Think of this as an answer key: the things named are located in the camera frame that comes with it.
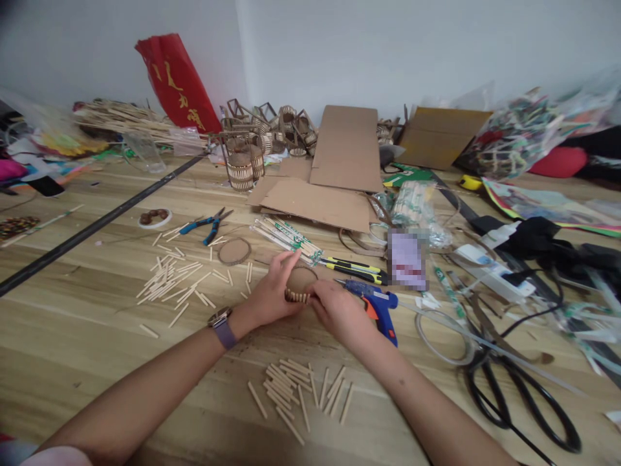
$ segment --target power strip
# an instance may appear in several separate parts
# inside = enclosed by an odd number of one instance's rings
[[[513,273],[499,262],[492,260],[485,251],[478,249],[472,245],[463,245],[455,251],[454,259],[459,263],[469,274],[474,275],[480,279],[481,283],[485,284],[491,290],[500,294],[504,299],[509,302],[519,303],[524,301],[525,298],[532,295],[536,288],[527,281],[522,282],[519,286],[513,286],[511,283],[503,278],[503,275]],[[459,260],[459,256],[464,257],[472,262],[480,264],[489,264],[489,267],[470,267],[465,262]]]

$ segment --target wrist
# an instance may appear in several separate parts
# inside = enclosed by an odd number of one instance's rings
[[[237,341],[240,341],[255,328],[259,327],[247,303],[237,305],[233,308],[233,312],[231,312],[228,318],[228,325]]]

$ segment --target pliers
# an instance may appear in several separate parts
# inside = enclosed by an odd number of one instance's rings
[[[212,225],[212,231],[209,233],[209,236],[207,236],[207,238],[205,238],[202,243],[205,246],[209,246],[209,243],[211,243],[213,241],[213,239],[215,238],[215,235],[218,233],[218,228],[220,228],[220,222],[228,217],[233,211],[229,210],[227,213],[223,214],[225,207],[222,207],[220,209],[220,211],[218,211],[217,214],[215,214],[213,217],[209,217],[208,219],[205,220],[198,220],[194,223],[190,223],[188,226],[184,227],[181,229],[181,231],[179,232],[180,234],[187,234],[189,232],[191,232],[193,229],[198,228],[198,227],[202,227],[203,225],[208,225],[210,223],[213,223]]]

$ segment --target yellow tape measure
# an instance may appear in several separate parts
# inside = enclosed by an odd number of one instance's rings
[[[483,186],[480,178],[463,175],[459,180],[459,186],[470,191],[477,191]]]

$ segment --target purple watch strap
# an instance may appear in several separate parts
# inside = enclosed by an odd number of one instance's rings
[[[228,326],[228,319],[224,319],[222,322],[219,322],[213,327],[213,329],[227,351],[237,344],[237,339],[235,338],[235,335],[233,335],[231,327]]]

